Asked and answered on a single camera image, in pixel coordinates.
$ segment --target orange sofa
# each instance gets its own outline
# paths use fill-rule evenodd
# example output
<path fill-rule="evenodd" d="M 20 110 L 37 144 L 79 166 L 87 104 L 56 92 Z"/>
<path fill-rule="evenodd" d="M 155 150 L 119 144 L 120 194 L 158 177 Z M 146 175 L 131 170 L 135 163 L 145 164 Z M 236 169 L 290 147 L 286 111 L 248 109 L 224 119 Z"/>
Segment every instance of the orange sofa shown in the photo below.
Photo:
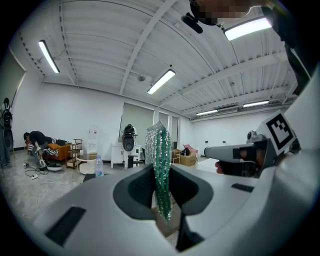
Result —
<path fill-rule="evenodd" d="M 66 159 L 66 151 L 69 151 L 70 150 L 70 145 L 63 145 L 63 146 L 59 146 L 58 144 L 54 144 L 54 143 L 49 143 L 48 144 L 48 147 L 52 150 L 59 150 L 58 151 L 58 156 L 55 156 L 55 155 L 49 155 L 48 157 L 50 159 L 55 159 L 55 160 L 59 160 L 59 161 L 63 161 Z M 29 151 L 32 150 L 32 147 L 30 149 L 29 147 L 29 143 L 26 144 L 26 148 L 28 149 L 27 150 L 27 153 L 29 153 Z"/>

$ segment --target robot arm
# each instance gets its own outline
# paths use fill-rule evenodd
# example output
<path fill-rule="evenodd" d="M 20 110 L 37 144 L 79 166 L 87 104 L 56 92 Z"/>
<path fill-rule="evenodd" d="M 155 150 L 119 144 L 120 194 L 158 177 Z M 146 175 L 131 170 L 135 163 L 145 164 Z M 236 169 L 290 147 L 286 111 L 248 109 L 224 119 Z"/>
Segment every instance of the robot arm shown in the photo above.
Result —
<path fill-rule="evenodd" d="M 246 144 L 207 147 L 204 155 L 221 161 L 223 172 L 229 175 L 242 173 L 243 164 L 256 163 L 257 151 L 265 152 L 264 161 L 256 166 L 260 174 L 267 167 L 275 166 L 278 156 L 296 139 L 296 136 L 281 111 L 277 111 L 264 120 L 256 131 L 250 131 L 247 135 Z M 245 151 L 246 156 L 242 157 L 241 152 Z"/>
<path fill-rule="evenodd" d="M 39 159 L 42 159 L 42 149 L 41 149 L 41 147 L 39 146 L 39 144 L 38 144 L 38 142 L 36 141 L 35 143 L 34 143 L 34 146 L 36 147 L 36 153 L 38 154 L 38 158 Z"/>

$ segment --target white cabinet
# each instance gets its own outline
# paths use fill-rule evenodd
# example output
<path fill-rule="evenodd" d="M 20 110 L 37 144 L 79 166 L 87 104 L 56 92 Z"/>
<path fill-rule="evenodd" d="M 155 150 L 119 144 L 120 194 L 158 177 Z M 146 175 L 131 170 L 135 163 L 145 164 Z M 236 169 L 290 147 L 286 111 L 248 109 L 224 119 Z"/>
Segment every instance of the white cabinet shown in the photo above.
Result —
<path fill-rule="evenodd" d="M 114 164 L 122 164 L 124 162 L 124 149 L 122 145 L 112 145 L 111 150 L 111 168 Z"/>
<path fill-rule="evenodd" d="M 131 151 L 125 151 L 122 143 L 113 144 L 112 150 L 111 150 L 111 168 L 114 167 L 114 164 L 123 164 L 124 168 L 128 168 L 128 156 L 136 156 L 133 158 L 133 161 L 139 161 L 140 160 L 140 151 L 141 151 L 141 145 L 135 145 L 133 150 Z"/>

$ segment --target fluorescent ceiling light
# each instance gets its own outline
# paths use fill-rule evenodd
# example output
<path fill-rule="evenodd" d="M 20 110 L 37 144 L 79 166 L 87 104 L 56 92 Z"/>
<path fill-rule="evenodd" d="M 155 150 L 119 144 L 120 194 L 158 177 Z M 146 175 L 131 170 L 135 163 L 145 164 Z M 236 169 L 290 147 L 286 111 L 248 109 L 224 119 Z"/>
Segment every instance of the fluorescent ceiling light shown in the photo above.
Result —
<path fill-rule="evenodd" d="M 201 113 L 197 113 L 197 116 L 203 116 L 203 115 L 207 115 L 207 114 L 211 114 L 211 113 L 216 113 L 218 112 L 218 110 L 210 110 L 210 111 L 206 111 L 206 112 L 201 112 Z"/>
<path fill-rule="evenodd" d="M 176 72 L 172 69 L 169 69 L 167 72 L 164 73 L 163 76 L 159 78 L 158 81 L 147 91 L 148 94 L 153 94 L 156 90 L 158 90 L 161 86 L 163 86 L 170 78 L 172 78 Z"/>
<path fill-rule="evenodd" d="M 269 21 L 265 17 L 260 17 L 230 27 L 224 31 L 224 34 L 226 38 L 231 41 L 244 35 L 269 28 L 272 28 Z"/>
<path fill-rule="evenodd" d="M 57 73 L 57 74 L 60 73 L 60 70 L 58 69 L 54 59 L 52 58 L 52 56 L 51 56 L 51 54 L 50 54 L 50 52 L 48 50 L 46 41 L 45 40 L 40 40 L 38 44 L 39 44 L 39 46 L 41 48 L 41 51 L 43 52 L 44 57 L 49 62 L 49 64 L 50 64 L 51 68 L 53 69 L 53 71 L 55 73 Z"/>
<path fill-rule="evenodd" d="M 259 102 L 244 104 L 243 107 L 244 107 L 244 108 L 247 108 L 247 107 L 264 105 L 264 104 L 268 104 L 268 103 L 269 103 L 269 100 L 265 100 L 265 101 L 259 101 Z"/>

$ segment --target hand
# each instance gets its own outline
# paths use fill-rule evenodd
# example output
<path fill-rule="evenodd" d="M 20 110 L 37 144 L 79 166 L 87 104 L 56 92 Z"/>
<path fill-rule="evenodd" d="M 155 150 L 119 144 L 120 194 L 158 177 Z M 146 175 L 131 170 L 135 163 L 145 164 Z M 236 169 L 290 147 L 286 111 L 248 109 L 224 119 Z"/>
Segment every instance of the hand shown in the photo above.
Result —
<path fill-rule="evenodd" d="M 266 156 L 265 150 L 257 149 L 255 163 L 258 168 L 262 168 L 262 166 L 264 165 L 265 156 Z M 241 159 L 245 160 L 247 158 L 247 151 L 246 150 L 240 151 L 240 157 Z M 216 162 L 215 167 L 217 168 L 216 172 L 218 174 L 224 174 L 223 166 L 221 165 L 220 162 Z"/>

